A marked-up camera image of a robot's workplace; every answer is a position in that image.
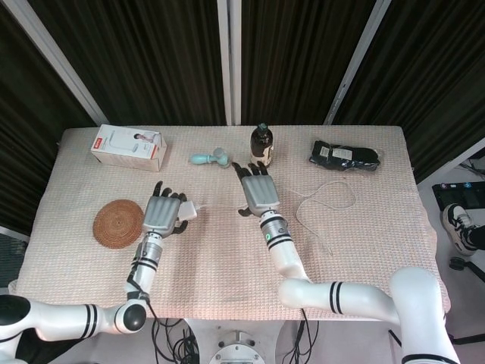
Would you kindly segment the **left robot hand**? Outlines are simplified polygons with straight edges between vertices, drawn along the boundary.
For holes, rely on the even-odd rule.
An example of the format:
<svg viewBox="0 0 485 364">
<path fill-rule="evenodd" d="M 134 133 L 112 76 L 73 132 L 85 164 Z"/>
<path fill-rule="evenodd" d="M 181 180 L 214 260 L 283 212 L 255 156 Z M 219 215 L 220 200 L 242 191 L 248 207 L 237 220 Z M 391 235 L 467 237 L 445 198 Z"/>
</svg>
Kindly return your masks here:
<svg viewBox="0 0 485 364">
<path fill-rule="evenodd" d="M 163 181 L 156 183 L 152 196 L 149 198 L 142 223 L 144 233 L 156 233 L 162 238 L 172 234 L 182 234 L 188 221 L 178 218 L 183 202 L 187 201 L 184 193 L 173 193 L 170 187 L 162 189 Z"/>
</svg>

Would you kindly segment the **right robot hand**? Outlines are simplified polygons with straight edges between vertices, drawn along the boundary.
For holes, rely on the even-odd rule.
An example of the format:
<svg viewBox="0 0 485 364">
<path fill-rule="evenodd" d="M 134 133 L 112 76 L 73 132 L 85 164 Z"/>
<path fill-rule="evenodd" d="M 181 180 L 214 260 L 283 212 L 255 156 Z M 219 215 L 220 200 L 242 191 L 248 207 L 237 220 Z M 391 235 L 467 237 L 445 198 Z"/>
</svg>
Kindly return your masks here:
<svg viewBox="0 0 485 364">
<path fill-rule="evenodd" d="M 256 165 L 249 163 L 247 168 L 236 162 L 231 165 L 242 184 L 247 202 L 245 209 L 238 210 L 241 216 L 254 215 L 260 218 L 265 212 L 277 209 L 280 199 L 274 181 L 262 162 L 257 162 Z"/>
</svg>

